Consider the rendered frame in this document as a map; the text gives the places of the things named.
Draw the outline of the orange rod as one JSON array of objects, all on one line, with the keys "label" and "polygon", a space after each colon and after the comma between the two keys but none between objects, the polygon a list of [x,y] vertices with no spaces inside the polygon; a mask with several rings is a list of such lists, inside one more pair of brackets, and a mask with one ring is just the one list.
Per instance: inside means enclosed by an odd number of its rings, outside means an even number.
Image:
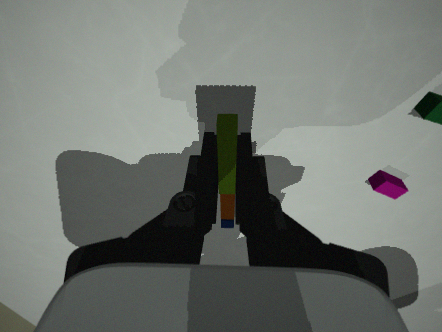
[{"label": "orange rod", "polygon": [[221,219],[234,219],[235,194],[220,194]]}]

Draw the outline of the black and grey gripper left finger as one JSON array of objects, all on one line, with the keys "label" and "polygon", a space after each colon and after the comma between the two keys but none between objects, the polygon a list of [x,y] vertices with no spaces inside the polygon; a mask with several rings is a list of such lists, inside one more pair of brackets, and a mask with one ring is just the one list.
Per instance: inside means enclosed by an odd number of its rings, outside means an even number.
[{"label": "black and grey gripper left finger", "polygon": [[85,245],[68,257],[64,282],[104,264],[122,262],[200,264],[204,235],[216,224],[217,135],[204,132],[201,155],[190,155],[184,188],[168,209],[127,238]]}]

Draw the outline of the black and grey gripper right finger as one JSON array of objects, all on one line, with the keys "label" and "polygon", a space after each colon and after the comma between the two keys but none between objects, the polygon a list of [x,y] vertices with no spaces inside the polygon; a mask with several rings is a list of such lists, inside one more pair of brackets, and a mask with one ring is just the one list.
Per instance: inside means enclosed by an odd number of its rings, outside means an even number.
[{"label": "black and grey gripper right finger", "polygon": [[252,157],[251,133],[246,132],[237,135],[236,225],[246,236],[249,266],[344,272],[379,286],[390,298],[388,273],[381,260],[325,244],[282,211],[279,199],[268,190],[265,158]]}]

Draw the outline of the lime green rod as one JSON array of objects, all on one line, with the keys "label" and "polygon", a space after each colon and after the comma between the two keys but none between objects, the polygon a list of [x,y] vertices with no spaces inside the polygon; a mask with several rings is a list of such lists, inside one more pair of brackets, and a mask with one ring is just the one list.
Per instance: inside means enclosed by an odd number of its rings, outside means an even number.
[{"label": "lime green rod", "polygon": [[217,114],[219,194],[235,194],[238,114]]}]

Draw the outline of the magenta block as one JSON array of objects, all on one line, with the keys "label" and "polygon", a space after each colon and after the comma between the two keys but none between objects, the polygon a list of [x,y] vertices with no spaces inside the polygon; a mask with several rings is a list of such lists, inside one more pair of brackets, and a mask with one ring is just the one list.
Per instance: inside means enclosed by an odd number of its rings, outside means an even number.
[{"label": "magenta block", "polygon": [[408,192],[407,187],[400,178],[397,178],[382,170],[377,171],[368,181],[372,189],[390,198],[397,199]]}]

